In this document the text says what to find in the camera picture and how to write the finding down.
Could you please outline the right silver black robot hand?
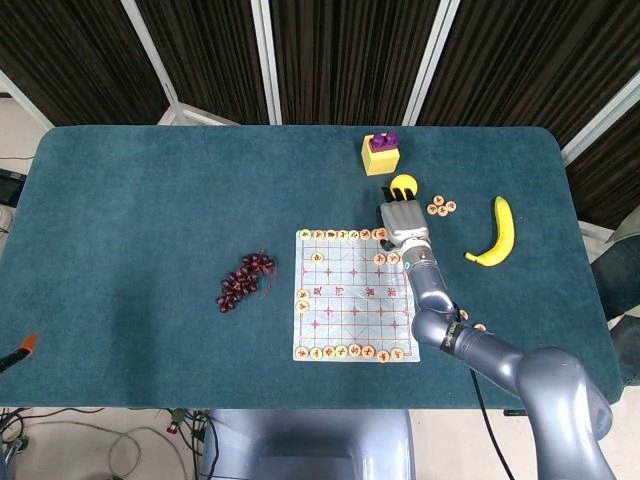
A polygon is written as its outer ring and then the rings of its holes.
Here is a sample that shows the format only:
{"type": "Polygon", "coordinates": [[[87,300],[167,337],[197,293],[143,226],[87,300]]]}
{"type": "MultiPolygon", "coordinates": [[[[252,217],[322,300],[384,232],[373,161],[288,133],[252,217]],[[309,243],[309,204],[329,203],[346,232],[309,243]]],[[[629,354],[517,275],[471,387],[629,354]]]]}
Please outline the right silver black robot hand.
{"type": "Polygon", "coordinates": [[[379,238],[385,251],[400,249],[410,239],[430,243],[429,229],[420,202],[409,187],[383,186],[385,202],[376,209],[386,237],[379,238]]]}

